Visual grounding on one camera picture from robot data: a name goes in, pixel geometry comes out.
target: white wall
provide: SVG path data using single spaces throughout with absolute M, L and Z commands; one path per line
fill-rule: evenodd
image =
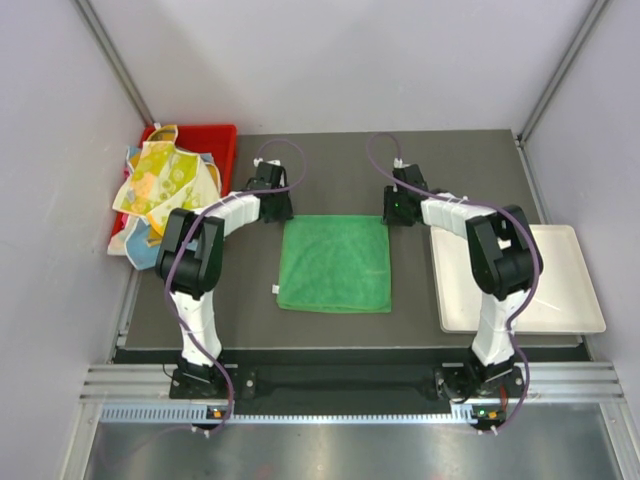
M 94 0 L 157 120 L 520 131 L 591 0 Z
M 0 477 L 51 479 L 127 280 L 107 258 L 142 124 L 69 0 L 0 16 Z
M 615 0 L 529 143 L 556 223 L 575 226 L 640 425 L 640 3 Z

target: white tray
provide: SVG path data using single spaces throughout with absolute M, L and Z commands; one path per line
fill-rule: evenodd
M 544 269 L 533 301 L 520 315 L 520 333 L 600 333 L 605 331 L 587 266 L 573 228 L 531 225 Z M 431 251 L 442 330 L 478 330 L 481 292 L 471 274 L 467 242 L 440 228 L 431 229 Z

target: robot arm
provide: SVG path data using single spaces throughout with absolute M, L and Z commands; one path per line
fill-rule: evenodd
M 256 176 L 247 182 L 242 196 L 232 192 L 224 204 L 207 214 L 193 237 L 197 242 L 180 261 L 171 285 L 171 297 L 180 318 L 183 349 L 178 367 L 190 377 L 211 381 L 212 362 L 194 345 L 190 335 L 218 358 L 222 345 L 218 338 L 213 308 L 213 290 L 220 278 L 224 238 L 238 228 L 264 220 L 265 223 L 293 218 L 287 192 L 251 195 L 250 191 L 273 190 L 287 185 L 285 169 L 276 161 L 255 162 Z M 156 274 L 166 282 L 177 252 L 197 216 L 204 209 L 174 209 L 169 215 L 156 261 Z
M 417 165 L 404 165 L 396 160 L 393 175 L 429 191 Z M 476 391 L 513 369 L 514 351 L 507 320 L 531 289 L 533 260 L 524 238 L 495 210 L 466 205 L 462 203 L 464 199 L 451 193 L 432 193 L 439 198 L 424 199 L 400 186 L 386 187 L 383 220 L 388 225 L 423 223 L 440 227 L 467 240 L 473 277 L 482 290 L 478 333 L 471 345 L 469 360 L 469 380 Z M 530 233 L 520 207 L 510 206 L 505 210 Z

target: green microfiber cloth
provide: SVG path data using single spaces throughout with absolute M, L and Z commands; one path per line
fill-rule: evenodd
M 299 215 L 287 222 L 278 305 L 323 313 L 390 312 L 389 232 L 380 217 Z

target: dark gray table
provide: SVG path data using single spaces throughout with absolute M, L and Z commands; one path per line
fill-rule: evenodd
M 382 215 L 386 181 L 366 158 L 367 133 L 287 135 L 307 153 L 304 184 L 291 197 L 297 214 Z M 507 205 L 520 205 L 531 223 L 539 221 L 526 175 L 510 131 L 403 132 L 404 161 L 417 163 L 430 188 L 442 187 Z M 252 160 L 270 135 L 238 138 L 234 188 L 255 169 Z M 392 168 L 393 143 L 375 144 L 379 162 Z M 286 146 L 273 145 L 265 160 L 279 159 L 290 181 L 301 160 Z M 280 225 L 253 224 L 225 243 L 222 277 L 215 291 L 216 326 L 225 348 L 457 347 L 472 336 L 440 328 L 429 229 L 390 231 L 393 311 L 389 314 L 328 315 L 285 311 L 271 293 L 278 283 Z M 576 336 L 522 336 L 528 346 L 576 346 Z M 128 349 L 181 348 L 182 339 L 162 298 L 162 282 L 150 271 L 142 280 L 127 337 Z

